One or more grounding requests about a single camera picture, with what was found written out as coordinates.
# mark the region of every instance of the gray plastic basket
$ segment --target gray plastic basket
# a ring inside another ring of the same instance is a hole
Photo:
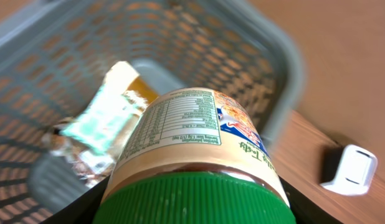
[[[33,2],[0,24],[0,222],[50,215],[28,181],[47,152],[40,137],[123,60],[160,94],[203,86],[235,98],[266,145],[303,84],[294,45],[242,0]]]

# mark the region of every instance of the nutrition facts label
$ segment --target nutrition facts label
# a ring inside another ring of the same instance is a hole
[[[175,91],[168,99],[150,106],[130,137],[119,163],[158,147],[182,143],[221,144],[211,91]]]

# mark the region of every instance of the green cap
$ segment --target green cap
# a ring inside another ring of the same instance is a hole
[[[285,202],[253,182],[212,172],[163,174],[111,195],[101,223],[295,223]]]

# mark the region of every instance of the plastic bottle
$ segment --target plastic bottle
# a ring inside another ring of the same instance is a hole
[[[143,113],[93,223],[295,223],[245,109],[185,88]]]

